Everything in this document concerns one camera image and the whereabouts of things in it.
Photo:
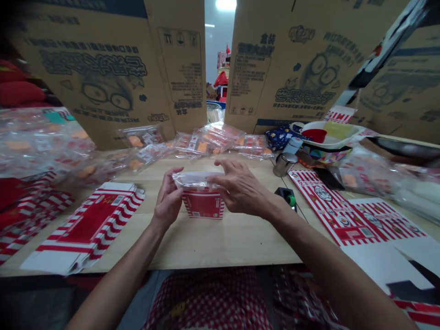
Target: red cushion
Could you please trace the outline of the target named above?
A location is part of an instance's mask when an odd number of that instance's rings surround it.
[[[26,76],[19,68],[6,60],[0,60],[0,83],[26,81]]]
[[[46,99],[44,92],[30,82],[4,82],[0,84],[0,105],[18,107],[28,102],[42,102]]]

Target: mobile phone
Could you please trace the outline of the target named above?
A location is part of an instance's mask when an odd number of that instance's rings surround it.
[[[338,180],[325,168],[314,168],[315,173],[319,176],[325,186],[331,190],[345,190]]]

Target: person's right hand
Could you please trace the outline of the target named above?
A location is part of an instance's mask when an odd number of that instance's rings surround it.
[[[229,211],[271,220],[274,214],[289,208],[282,197],[267,190],[257,180],[245,163],[218,159],[214,165],[221,165],[225,176],[211,176],[208,182],[222,187],[220,195]]]

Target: silver container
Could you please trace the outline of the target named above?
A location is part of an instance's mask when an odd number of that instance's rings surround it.
[[[290,168],[298,162],[298,157],[294,154],[280,154],[276,159],[276,165],[273,172],[276,176],[284,177],[289,172]]]

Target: blue package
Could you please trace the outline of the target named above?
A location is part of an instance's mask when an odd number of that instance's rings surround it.
[[[302,130],[301,126],[298,125],[284,125],[279,128],[275,128],[273,130],[267,131],[265,135],[269,140],[269,148],[272,151],[277,151],[284,149],[287,145],[287,142],[291,138],[300,138],[302,140],[311,140],[308,137],[301,135],[300,131]]]

